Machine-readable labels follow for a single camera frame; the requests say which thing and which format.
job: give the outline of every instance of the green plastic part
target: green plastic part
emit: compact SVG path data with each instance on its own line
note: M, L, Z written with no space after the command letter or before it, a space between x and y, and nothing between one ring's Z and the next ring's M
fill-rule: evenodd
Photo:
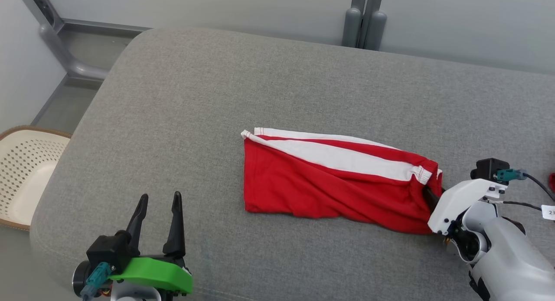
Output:
M173 263L152 258L133 258L121 275L111 275L109 279L123 279L137 285L179 293L193 291L193 277L189 272Z

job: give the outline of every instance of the robotic arm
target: robotic arm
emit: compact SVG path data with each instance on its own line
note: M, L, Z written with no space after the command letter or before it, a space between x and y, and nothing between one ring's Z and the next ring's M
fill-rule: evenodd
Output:
M476 165L472 180L428 202L433 211L428 226L456 245L470 268L470 286L484 301L555 300L553 266L520 223L498 215L495 199L505 194L508 182L499 182L497 172L508 163L485 159Z

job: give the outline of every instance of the white tag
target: white tag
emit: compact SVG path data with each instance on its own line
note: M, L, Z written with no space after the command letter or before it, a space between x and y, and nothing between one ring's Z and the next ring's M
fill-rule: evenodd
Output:
M547 220L555 220L555 206L542 204L542 216Z

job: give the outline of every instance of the laundry basket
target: laundry basket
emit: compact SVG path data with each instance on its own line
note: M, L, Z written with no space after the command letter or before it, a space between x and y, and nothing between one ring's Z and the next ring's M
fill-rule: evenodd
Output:
M0 224L29 230L71 134L21 126L0 134Z

